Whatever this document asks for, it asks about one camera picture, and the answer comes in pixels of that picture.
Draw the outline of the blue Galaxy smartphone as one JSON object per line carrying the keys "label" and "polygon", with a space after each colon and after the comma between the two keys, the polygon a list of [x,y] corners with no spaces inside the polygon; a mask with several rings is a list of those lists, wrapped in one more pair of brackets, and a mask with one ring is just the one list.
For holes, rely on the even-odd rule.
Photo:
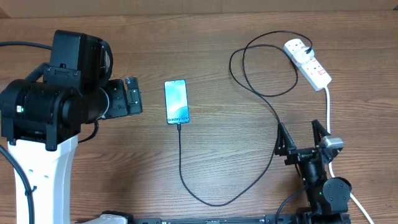
{"label": "blue Galaxy smartphone", "polygon": [[164,83],[165,108],[168,124],[182,124],[190,121],[187,83],[185,80],[171,80]]}

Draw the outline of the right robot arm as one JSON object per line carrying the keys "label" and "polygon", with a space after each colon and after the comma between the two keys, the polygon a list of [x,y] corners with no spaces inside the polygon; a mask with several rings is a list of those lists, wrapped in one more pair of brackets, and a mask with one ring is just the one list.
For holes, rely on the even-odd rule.
{"label": "right robot arm", "polygon": [[[312,121],[314,146],[298,149],[283,123],[277,127],[274,154],[285,156],[285,165],[294,165],[303,181],[303,188],[293,193],[278,208],[275,223],[350,223],[348,202],[352,186],[342,177],[326,176],[325,167],[343,149],[343,140],[331,135],[318,120]],[[298,208],[295,214],[282,217],[287,202],[302,193],[307,195],[308,206]]]}

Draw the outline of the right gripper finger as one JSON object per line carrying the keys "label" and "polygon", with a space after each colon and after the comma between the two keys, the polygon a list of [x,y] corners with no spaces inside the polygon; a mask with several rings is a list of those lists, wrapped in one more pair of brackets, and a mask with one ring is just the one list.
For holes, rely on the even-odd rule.
{"label": "right gripper finger", "polygon": [[330,133],[315,119],[312,121],[314,145],[318,146],[321,139],[325,136],[329,136]]}
{"label": "right gripper finger", "polygon": [[277,140],[275,142],[274,154],[278,156],[288,156],[296,149],[297,147],[284,124],[279,122],[277,126]]}

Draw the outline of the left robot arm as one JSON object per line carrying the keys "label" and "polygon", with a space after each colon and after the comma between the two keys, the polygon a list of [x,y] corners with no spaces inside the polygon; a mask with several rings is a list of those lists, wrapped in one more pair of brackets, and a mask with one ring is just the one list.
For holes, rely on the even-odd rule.
{"label": "left robot arm", "polygon": [[49,62],[1,92],[1,154],[14,168],[18,223],[69,223],[82,125],[142,112],[137,79],[111,78],[105,40],[58,30],[50,51]]}

